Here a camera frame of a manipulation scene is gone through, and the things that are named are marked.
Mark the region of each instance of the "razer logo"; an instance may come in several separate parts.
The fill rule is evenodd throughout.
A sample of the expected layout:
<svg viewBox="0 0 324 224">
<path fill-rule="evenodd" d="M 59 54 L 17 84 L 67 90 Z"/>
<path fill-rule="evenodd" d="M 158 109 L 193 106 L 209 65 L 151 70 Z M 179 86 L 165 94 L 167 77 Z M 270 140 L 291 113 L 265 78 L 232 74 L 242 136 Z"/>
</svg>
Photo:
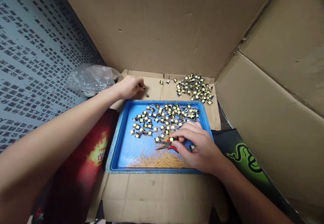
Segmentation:
<svg viewBox="0 0 324 224">
<path fill-rule="evenodd" d="M 243 159 L 248 161 L 248 167 L 252 172 L 260 173 L 262 172 L 261 167 L 257 163 L 254 156 L 251 154 L 249 148 L 245 144 L 238 144 L 236 146 L 236 153 L 229 154 L 227 156 L 231 159 L 234 159 L 237 162 L 240 162 Z"/>
</svg>

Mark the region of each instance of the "plastic tray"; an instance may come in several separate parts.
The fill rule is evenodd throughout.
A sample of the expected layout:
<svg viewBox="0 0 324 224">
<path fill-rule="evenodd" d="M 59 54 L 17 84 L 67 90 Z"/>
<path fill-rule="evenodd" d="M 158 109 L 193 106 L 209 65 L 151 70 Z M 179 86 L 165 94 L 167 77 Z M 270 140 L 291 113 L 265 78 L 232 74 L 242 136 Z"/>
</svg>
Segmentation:
<svg viewBox="0 0 324 224">
<path fill-rule="evenodd" d="M 142 114 L 147 106 L 160 104 L 162 107 L 165 104 L 178 104 L 181 107 L 191 105 L 200 110 L 198 121 L 202 128 L 207 130 L 212 136 L 207 114 L 204 105 L 197 101 L 147 101 L 147 100 L 128 100 L 125 101 L 118 119 L 116 131 L 109 151 L 106 171 L 109 173 L 181 173 L 181 174 L 199 174 L 196 169 L 191 168 L 138 168 L 129 167 L 134 158 L 141 155 L 142 151 L 145 154 L 152 154 L 155 151 L 154 133 L 153 137 L 141 136 L 140 139 L 135 138 L 130 134 L 133 119 L 136 115 Z M 154 126 L 161 126 L 161 123 L 153 122 Z M 189 148 L 191 142 L 186 140 L 185 146 Z"/>
</svg>

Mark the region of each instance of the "pliers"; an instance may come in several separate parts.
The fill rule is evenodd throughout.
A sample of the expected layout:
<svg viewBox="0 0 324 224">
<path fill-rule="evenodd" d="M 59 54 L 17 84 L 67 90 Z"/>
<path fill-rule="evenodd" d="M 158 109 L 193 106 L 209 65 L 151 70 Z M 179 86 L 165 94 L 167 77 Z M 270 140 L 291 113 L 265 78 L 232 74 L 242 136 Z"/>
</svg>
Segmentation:
<svg viewBox="0 0 324 224">
<path fill-rule="evenodd" d="M 165 148 L 167 148 L 168 150 L 170 150 L 170 149 L 174 149 L 177 153 L 179 153 L 178 152 L 178 150 L 177 150 L 177 148 L 175 147 L 175 146 L 173 146 L 173 145 L 171 145 L 171 142 L 168 140 L 167 142 L 164 142 L 164 141 L 158 141 L 158 142 L 155 142 L 156 144 L 158 143 L 158 144 L 164 144 L 164 146 L 161 146 L 161 147 L 159 147 L 159 148 L 157 148 L 157 149 L 155 149 L 155 150 L 161 150 L 161 149 L 165 149 Z"/>
</svg>

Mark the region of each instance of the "plastic bag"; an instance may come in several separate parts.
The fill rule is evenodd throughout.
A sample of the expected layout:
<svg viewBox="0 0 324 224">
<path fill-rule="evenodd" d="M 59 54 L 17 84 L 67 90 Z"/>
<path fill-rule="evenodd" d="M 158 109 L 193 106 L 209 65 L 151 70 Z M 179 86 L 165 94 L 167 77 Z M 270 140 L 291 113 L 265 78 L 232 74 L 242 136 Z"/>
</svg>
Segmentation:
<svg viewBox="0 0 324 224">
<path fill-rule="evenodd" d="M 73 90 L 81 90 L 89 93 L 99 93 L 115 84 L 114 80 L 120 77 L 120 73 L 110 67 L 83 64 L 74 68 L 66 79 L 66 87 Z"/>
</svg>

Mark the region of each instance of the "gray wallpaper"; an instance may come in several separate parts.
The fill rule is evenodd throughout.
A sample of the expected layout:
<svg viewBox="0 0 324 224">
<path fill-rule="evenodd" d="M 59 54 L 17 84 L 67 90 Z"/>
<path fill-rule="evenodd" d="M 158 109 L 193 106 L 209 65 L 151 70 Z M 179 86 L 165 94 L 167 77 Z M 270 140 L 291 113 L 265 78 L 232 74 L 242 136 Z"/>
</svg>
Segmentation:
<svg viewBox="0 0 324 224">
<path fill-rule="evenodd" d="M 66 0 L 0 0 L 0 153 L 86 100 L 69 71 L 104 64 Z"/>
</svg>

